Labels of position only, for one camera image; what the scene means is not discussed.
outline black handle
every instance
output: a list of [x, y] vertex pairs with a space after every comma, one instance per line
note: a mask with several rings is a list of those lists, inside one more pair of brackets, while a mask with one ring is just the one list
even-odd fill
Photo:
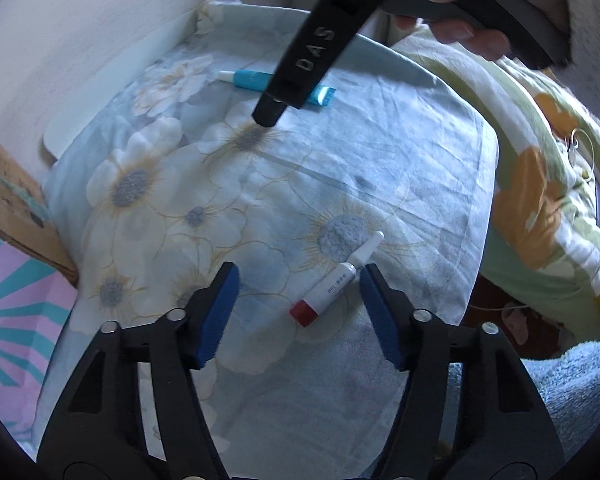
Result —
[[275, 126], [287, 105], [301, 108], [383, 0], [319, 0], [260, 98], [253, 119]]
[[569, 38], [547, 16], [526, 0], [458, 0], [435, 4], [429, 0], [385, 0], [380, 8], [398, 16], [426, 20], [459, 18], [474, 28], [494, 28], [511, 42], [512, 55], [532, 70], [564, 65]]

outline red cap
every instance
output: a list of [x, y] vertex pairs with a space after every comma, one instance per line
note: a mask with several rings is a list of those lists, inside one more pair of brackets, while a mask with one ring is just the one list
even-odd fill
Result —
[[303, 327], [308, 327], [318, 317], [318, 314], [304, 300], [298, 301], [289, 311]]

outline toothpaste tube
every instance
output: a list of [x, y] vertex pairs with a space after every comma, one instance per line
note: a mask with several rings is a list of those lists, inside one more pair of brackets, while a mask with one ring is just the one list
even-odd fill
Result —
[[315, 285], [302, 300], [298, 301], [289, 311], [302, 326], [307, 327], [341, 294], [352, 282], [358, 271], [366, 265], [371, 255], [384, 240], [382, 231], [374, 232], [369, 240], [351, 253], [346, 262], [341, 262]]
[[[236, 72], [222, 71], [218, 74], [220, 81], [227, 81], [233, 83], [238, 88], [245, 88], [247, 90], [255, 90], [257, 92], [264, 92], [271, 74], [266, 72], [255, 72], [253, 70], [237, 70]], [[330, 86], [318, 85], [311, 92], [306, 102], [313, 105], [326, 106], [331, 101], [333, 94], [336, 89]]]

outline pillow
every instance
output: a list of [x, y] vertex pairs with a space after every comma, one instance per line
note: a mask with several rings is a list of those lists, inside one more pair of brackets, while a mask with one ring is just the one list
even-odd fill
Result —
[[[223, 261], [238, 265], [218, 354], [194, 375], [232, 476], [356, 478], [384, 444], [404, 377], [384, 359], [357, 283], [307, 328], [289, 309], [382, 230], [372, 261], [388, 281], [458, 323], [488, 225], [493, 129], [396, 52], [357, 37], [325, 78], [329, 106], [290, 108], [271, 129], [251, 119], [257, 92], [215, 80], [272, 72], [305, 17], [207, 3], [198, 34], [120, 92], [45, 186], [81, 275], [61, 348], [107, 319], [150, 322]], [[54, 357], [48, 392], [74, 359]], [[141, 394], [150, 399], [147, 375]], [[150, 404], [144, 412], [159, 454]]]
[[[441, 77], [489, 121], [500, 158], [483, 275], [578, 341], [600, 339], [600, 121], [549, 76], [486, 62], [428, 27], [395, 50]], [[566, 141], [576, 131], [574, 165]]]

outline bed sheet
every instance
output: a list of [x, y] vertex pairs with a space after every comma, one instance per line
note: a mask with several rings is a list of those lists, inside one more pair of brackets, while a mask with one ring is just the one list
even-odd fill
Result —
[[[355, 478], [378, 455], [404, 377], [384, 360], [357, 283], [306, 329], [288, 310], [382, 230], [372, 261], [417, 307], [457, 324], [498, 148], [445, 83], [362, 37], [324, 81], [336, 88], [328, 107], [257, 128], [258, 95], [215, 76], [272, 72], [305, 15], [207, 2], [197, 33], [120, 92], [53, 167], [45, 195], [81, 280], [34, 437], [102, 322], [149, 322], [230, 260], [241, 294], [216, 358], [194, 373], [228, 472]], [[145, 368], [141, 395], [150, 399]], [[144, 418], [160, 455], [151, 408]]]

